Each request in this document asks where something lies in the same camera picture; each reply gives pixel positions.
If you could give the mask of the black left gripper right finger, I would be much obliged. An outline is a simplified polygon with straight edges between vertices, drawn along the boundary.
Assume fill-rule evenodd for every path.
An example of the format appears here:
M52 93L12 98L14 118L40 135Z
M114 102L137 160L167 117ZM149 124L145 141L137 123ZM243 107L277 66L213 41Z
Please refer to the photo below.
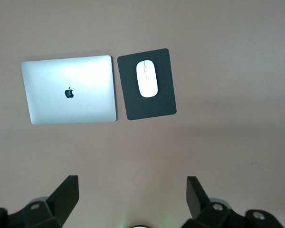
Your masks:
M184 228L281 228L282 224L271 213L250 209L237 214L228 203L209 198L195 176L187 177L186 201L191 213Z

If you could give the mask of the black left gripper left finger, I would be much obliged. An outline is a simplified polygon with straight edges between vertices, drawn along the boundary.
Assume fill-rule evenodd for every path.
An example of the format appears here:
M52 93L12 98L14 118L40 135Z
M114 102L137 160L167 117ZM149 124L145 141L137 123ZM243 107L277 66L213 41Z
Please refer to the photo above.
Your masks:
M78 176L69 175L49 197L36 198L16 213L0 208L0 228L61 228L78 200Z

